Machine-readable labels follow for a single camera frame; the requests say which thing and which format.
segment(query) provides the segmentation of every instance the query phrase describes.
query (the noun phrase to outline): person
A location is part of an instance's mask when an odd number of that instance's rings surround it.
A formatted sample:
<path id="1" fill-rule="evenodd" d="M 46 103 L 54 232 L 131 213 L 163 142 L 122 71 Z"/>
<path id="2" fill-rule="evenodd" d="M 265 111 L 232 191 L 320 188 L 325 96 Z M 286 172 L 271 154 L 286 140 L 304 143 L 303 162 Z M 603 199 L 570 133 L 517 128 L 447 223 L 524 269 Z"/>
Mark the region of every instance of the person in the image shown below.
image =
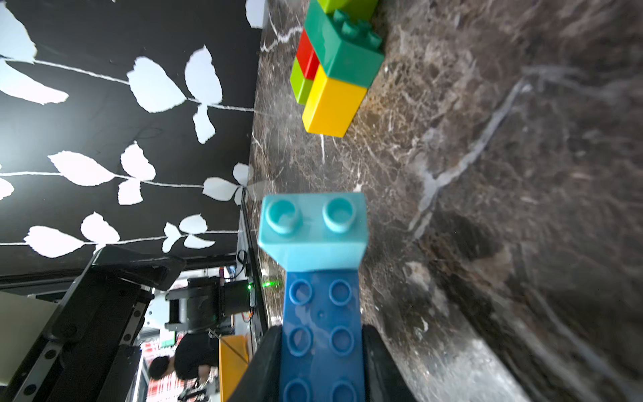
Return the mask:
<path id="1" fill-rule="evenodd" d="M 208 381 L 212 367 L 219 366 L 219 340 L 207 332 L 185 334 L 174 356 L 159 356 L 150 364 L 150 377 L 159 380 L 176 372 L 179 379 Z"/>

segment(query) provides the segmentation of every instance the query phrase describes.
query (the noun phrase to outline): marble surface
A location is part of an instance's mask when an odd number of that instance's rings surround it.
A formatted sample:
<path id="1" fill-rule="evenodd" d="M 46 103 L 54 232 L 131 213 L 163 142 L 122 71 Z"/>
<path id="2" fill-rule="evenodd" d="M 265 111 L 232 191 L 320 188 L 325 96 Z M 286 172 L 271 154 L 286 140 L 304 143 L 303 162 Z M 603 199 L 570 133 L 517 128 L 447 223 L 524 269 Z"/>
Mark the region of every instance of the marble surface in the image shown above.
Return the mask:
<path id="1" fill-rule="evenodd" d="M 254 229 L 266 194 L 366 194 L 363 321 L 418 400 L 643 400 L 642 3 L 381 0 L 344 138 L 290 88 L 308 2 L 268 3 Z"/>

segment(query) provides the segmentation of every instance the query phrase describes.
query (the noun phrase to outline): black wallpaper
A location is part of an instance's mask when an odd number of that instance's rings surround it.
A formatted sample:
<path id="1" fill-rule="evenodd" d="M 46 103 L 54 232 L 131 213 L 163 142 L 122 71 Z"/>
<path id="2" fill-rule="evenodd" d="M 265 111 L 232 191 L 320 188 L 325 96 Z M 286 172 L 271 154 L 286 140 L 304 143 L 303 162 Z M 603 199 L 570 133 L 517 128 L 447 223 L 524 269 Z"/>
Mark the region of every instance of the black wallpaper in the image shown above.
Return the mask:
<path id="1" fill-rule="evenodd" d="M 26 27 L 38 49 L 37 60 L 127 80 L 136 57 L 144 56 L 158 63 L 187 97 L 185 65 L 205 45 L 221 81 L 221 104 L 253 107 L 261 31 L 249 26 L 242 0 L 8 0 L 6 6 Z M 73 151 L 126 174 L 120 155 L 133 141 L 156 168 L 154 181 L 163 183 L 203 184 L 209 177 L 236 183 L 234 166 L 248 163 L 252 112 L 208 108 L 217 134 L 202 145 L 192 121 L 197 103 L 148 113 L 128 85 L 40 64 L 8 64 L 69 98 L 40 105 L 0 92 L 0 173 L 56 172 L 48 155 Z M 60 176 L 4 179 L 15 190 L 0 200 L 0 242 L 22 242 L 35 225 L 86 241 L 80 224 L 94 211 L 121 239 L 162 236 L 166 222 L 179 226 L 193 214 L 202 214 L 209 230 L 238 228 L 235 202 L 216 201 L 199 188 L 142 184 L 143 202 L 125 206 L 117 196 L 122 179 L 95 187 Z M 236 247 L 235 234 L 200 237 L 217 243 L 193 250 L 179 240 L 171 253 L 215 255 Z M 126 247 L 159 253 L 161 243 Z M 83 246 L 50 259 L 29 246 L 0 246 L 0 275 L 81 268 L 93 250 Z"/>

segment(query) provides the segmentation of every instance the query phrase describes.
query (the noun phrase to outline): yellow building block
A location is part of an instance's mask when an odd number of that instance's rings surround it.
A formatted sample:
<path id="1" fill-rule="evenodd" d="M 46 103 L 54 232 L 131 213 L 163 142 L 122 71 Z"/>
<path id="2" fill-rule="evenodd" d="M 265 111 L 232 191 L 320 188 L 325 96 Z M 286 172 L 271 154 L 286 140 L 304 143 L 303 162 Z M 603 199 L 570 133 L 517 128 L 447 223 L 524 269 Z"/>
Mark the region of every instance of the yellow building block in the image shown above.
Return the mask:
<path id="1" fill-rule="evenodd" d="M 312 134 L 343 137 L 367 88 L 329 78 L 320 64 L 303 110 L 303 126 Z"/>

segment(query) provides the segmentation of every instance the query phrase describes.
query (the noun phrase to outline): white leaf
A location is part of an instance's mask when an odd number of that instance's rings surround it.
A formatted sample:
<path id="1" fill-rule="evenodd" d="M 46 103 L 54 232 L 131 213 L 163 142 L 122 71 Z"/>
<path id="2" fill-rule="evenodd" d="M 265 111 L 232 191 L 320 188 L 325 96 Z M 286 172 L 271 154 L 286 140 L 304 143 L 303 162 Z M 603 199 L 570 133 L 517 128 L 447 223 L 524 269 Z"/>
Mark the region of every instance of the white leaf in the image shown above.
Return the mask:
<path id="1" fill-rule="evenodd" d="M 42 85 L 0 59 L 0 91 L 37 104 L 59 104 L 67 100 L 63 91 Z"/>
<path id="2" fill-rule="evenodd" d="M 183 246 L 187 248 L 207 248 L 213 245 L 215 241 L 203 240 L 195 235 L 188 235 L 183 242 Z"/>
<path id="3" fill-rule="evenodd" d="M 80 233 L 88 240 L 98 244 L 114 244 L 120 240 L 120 235 L 103 217 L 94 212 L 83 219 Z"/>
<path id="4" fill-rule="evenodd" d="M 0 179 L 0 199 L 10 196 L 12 192 L 14 192 L 14 186 L 7 180 Z"/>
<path id="5" fill-rule="evenodd" d="M 207 105 L 199 105 L 197 112 L 194 113 L 194 116 L 192 117 L 192 120 L 194 121 L 194 129 L 197 132 L 197 139 L 200 143 L 205 144 L 205 141 L 208 141 L 217 133 L 208 117 Z"/>
<path id="6" fill-rule="evenodd" d="M 0 1 L 0 55 L 8 59 L 33 62 L 36 45 L 29 38 L 24 25 Z"/>
<path id="7" fill-rule="evenodd" d="M 247 186 L 248 185 L 248 165 L 244 165 L 243 163 L 236 164 L 234 169 L 232 169 L 232 176 L 235 177 L 235 180 L 237 180 L 240 185 L 244 187 Z"/>
<path id="8" fill-rule="evenodd" d="M 47 226 L 32 226 L 24 238 L 24 242 L 29 244 L 38 254 L 49 258 L 60 257 L 85 245 L 76 237 Z"/>
<path id="9" fill-rule="evenodd" d="M 67 180 L 79 186 L 97 186 L 115 177 L 89 156 L 77 152 L 62 151 L 48 158 Z"/>
<path id="10" fill-rule="evenodd" d="M 195 51 L 185 65 L 185 84 L 202 104 L 218 104 L 223 100 L 221 82 L 205 46 Z"/>
<path id="11" fill-rule="evenodd" d="M 166 111 L 186 100 L 165 70 L 147 57 L 136 58 L 134 69 L 127 73 L 127 78 L 136 101 L 150 113 Z"/>
<path id="12" fill-rule="evenodd" d="M 237 185 L 222 178 L 207 178 L 203 182 L 203 194 L 218 201 L 230 201 L 236 190 Z"/>
<path id="13" fill-rule="evenodd" d="M 252 28 L 266 26 L 266 0 L 246 0 L 246 19 Z"/>
<path id="14" fill-rule="evenodd" d="M 125 180 L 118 185 L 118 204 L 134 205 L 143 202 L 141 182 L 137 179 Z"/>
<path id="15" fill-rule="evenodd" d="M 136 141 L 121 154 L 121 165 L 128 175 L 139 180 L 153 180 L 156 177 L 156 169 L 143 155 Z"/>
<path id="16" fill-rule="evenodd" d="M 181 229 L 185 233 L 191 233 L 195 235 L 207 231 L 208 223 L 201 217 L 201 214 L 190 215 L 183 218 L 181 223 L 179 223 L 179 229 Z"/>
<path id="17" fill-rule="evenodd" d="M 181 238 L 181 232 L 169 222 L 165 223 L 165 229 L 163 231 L 167 236 L 167 239 L 163 241 L 163 253 L 169 253 L 174 243 Z"/>
<path id="18" fill-rule="evenodd" d="M 239 187 L 235 193 L 235 204 L 241 205 L 241 199 L 243 198 L 243 188 Z"/>

